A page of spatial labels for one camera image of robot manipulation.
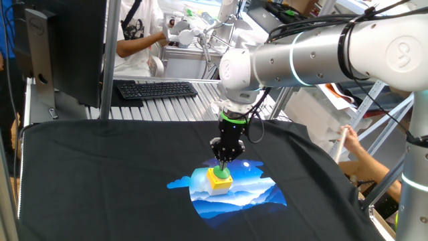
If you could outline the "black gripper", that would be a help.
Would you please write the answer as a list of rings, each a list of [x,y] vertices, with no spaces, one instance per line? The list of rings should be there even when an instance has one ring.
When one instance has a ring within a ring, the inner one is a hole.
[[[220,169],[225,169],[228,163],[234,161],[245,151],[245,145],[240,138],[246,128],[245,123],[236,124],[229,121],[219,123],[220,137],[211,139],[210,147],[219,162]]]

